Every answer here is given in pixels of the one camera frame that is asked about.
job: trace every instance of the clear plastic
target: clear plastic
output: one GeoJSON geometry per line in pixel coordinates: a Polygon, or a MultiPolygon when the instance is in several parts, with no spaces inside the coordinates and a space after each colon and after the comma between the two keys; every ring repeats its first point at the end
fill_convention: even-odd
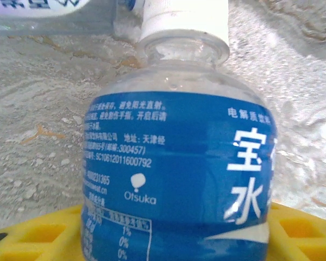
{"type": "MultiPolygon", "coordinates": [[[[61,2],[72,5],[78,1],[61,2]]],[[[76,11],[61,16],[33,18],[0,15],[0,35],[112,34],[116,7],[117,0],[90,0],[76,11]]]]}

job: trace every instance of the bottle neck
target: bottle neck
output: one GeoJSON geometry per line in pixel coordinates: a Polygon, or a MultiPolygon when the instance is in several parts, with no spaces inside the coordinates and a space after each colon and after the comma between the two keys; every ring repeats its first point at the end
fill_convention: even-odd
{"type": "Polygon", "coordinates": [[[188,64],[215,68],[229,57],[227,44],[209,34],[197,31],[161,32],[139,43],[144,65],[188,64]]]}

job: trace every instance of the white stripe on label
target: white stripe on label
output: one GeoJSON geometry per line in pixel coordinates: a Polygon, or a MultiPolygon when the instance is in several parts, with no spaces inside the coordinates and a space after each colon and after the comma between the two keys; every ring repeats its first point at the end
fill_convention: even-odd
{"type": "Polygon", "coordinates": [[[204,238],[204,240],[214,239],[241,239],[259,243],[268,243],[269,226],[268,223],[265,222],[256,226],[237,229],[234,231],[225,232],[218,235],[212,235],[210,237],[204,238]]]}

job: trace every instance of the bottle shoulder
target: bottle shoulder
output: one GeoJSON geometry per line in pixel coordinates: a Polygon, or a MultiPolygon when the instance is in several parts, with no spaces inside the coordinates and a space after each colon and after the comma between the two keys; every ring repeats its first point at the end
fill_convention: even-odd
{"type": "Polygon", "coordinates": [[[196,66],[151,66],[117,78],[98,96],[133,91],[191,92],[223,96],[265,107],[259,95],[229,72],[196,66]]]}

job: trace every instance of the logo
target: logo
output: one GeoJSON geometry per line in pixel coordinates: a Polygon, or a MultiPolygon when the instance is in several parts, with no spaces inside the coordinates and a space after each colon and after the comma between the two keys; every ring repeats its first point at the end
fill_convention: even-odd
{"type": "Polygon", "coordinates": [[[142,173],[137,173],[137,174],[132,175],[132,177],[130,178],[130,182],[134,188],[134,192],[138,193],[139,188],[141,188],[142,186],[145,185],[146,177],[142,173]]]}
{"type": "Polygon", "coordinates": [[[139,195],[139,188],[145,185],[146,177],[142,173],[137,173],[131,176],[130,178],[131,185],[134,188],[134,193],[130,191],[126,191],[124,193],[124,198],[126,200],[131,200],[133,202],[156,205],[157,199],[155,197],[149,197],[147,194],[139,195]]]}

